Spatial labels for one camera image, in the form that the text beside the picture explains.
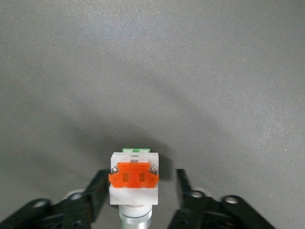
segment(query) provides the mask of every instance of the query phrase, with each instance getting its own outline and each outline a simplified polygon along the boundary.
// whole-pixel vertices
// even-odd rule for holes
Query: metal cylinder
[[[151,206],[120,205],[122,229],[148,229],[151,225]]]

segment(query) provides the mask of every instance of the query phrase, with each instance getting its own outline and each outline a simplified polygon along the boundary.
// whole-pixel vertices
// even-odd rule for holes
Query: metal screw head
[[[79,198],[81,198],[81,193],[76,193],[73,196],[71,196],[70,198],[71,198],[71,200],[79,199]]]
[[[45,205],[46,203],[47,203],[46,201],[39,201],[33,206],[33,208],[39,208],[39,207]]]
[[[238,203],[237,199],[235,199],[235,198],[233,198],[233,197],[226,197],[224,200],[225,200],[227,203],[229,203],[229,204],[237,204],[237,203]]]
[[[200,191],[192,191],[191,192],[191,195],[192,195],[192,197],[195,197],[195,198],[201,198],[201,197],[203,197],[203,193],[202,192],[200,192]]]
[[[117,172],[119,172],[120,170],[119,170],[119,168],[117,167],[117,166],[115,166],[115,167],[113,167],[112,169],[111,169],[111,174],[115,174],[115,173],[117,173]]]
[[[158,174],[158,169],[156,166],[150,167],[149,170],[151,173]]]

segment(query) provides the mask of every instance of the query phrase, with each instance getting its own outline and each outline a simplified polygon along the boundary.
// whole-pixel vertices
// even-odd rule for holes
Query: gray surface
[[[2,0],[0,220],[150,147],[165,171],[151,229],[178,207],[177,167],[304,228],[304,24],[304,1]]]

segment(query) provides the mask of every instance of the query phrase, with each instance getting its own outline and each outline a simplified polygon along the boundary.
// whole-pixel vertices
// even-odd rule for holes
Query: screw
[[[192,197],[195,197],[195,198],[203,197],[203,193],[200,191],[192,191],[191,195],[192,195]]]
[[[225,198],[225,201],[226,201],[227,203],[229,203],[229,204],[237,204],[237,203],[238,203],[237,199],[235,199],[235,198],[233,198],[233,197],[226,197],[226,198]]]
[[[115,174],[115,173],[117,173],[117,172],[119,172],[120,170],[119,170],[119,168],[117,167],[117,166],[115,166],[115,167],[113,167],[112,169],[111,169],[111,174]]]
[[[46,201],[39,201],[33,207],[34,208],[39,208],[39,207],[45,205],[46,203],[47,203]]]
[[[158,174],[158,169],[156,166],[150,167],[149,170],[151,173]]]
[[[81,198],[81,193],[76,193],[73,196],[71,196],[71,200],[76,200],[76,199],[79,199],[79,198]]]

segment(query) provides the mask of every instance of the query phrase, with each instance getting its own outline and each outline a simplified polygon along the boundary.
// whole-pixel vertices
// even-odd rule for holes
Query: orange contact block
[[[108,176],[114,187],[153,188],[159,181],[159,175],[150,171],[148,162],[119,162],[117,167],[118,172]]]

